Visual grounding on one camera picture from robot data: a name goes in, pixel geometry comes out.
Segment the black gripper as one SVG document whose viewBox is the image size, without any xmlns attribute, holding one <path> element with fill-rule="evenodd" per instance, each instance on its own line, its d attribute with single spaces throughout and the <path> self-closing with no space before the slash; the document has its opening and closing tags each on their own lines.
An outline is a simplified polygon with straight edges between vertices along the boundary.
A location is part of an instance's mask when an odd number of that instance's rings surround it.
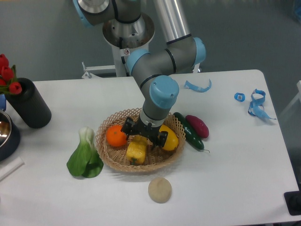
<svg viewBox="0 0 301 226">
<path fill-rule="evenodd" d="M 168 133 L 166 131 L 160 132 L 160 127 L 153 127 L 151 122 L 145 124 L 140 116 L 136 122 L 131 117 L 127 117 L 121 131 L 127 135 L 126 141 L 129 139 L 129 136 L 134 135 L 140 135 L 149 139 L 153 143 L 151 150 L 154 150 L 158 146 L 163 147 L 167 139 Z"/>
</svg>

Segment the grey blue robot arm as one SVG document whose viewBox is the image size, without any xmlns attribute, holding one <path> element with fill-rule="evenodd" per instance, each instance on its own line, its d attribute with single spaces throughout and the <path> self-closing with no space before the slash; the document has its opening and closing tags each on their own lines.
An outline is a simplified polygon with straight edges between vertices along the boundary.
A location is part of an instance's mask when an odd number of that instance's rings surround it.
<svg viewBox="0 0 301 226">
<path fill-rule="evenodd" d="M 138 49 L 129 55 L 126 66 L 145 101 L 137 121 L 127 117 L 121 131 L 163 147 L 168 133 L 159 129 L 179 94 L 179 85 L 170 75 L 203 62 L 206 48 L 200 38 L 192 37 L 181 1 L 156 0 L 154 4 L 167 48 L 157 54 Z"/>
</svg>

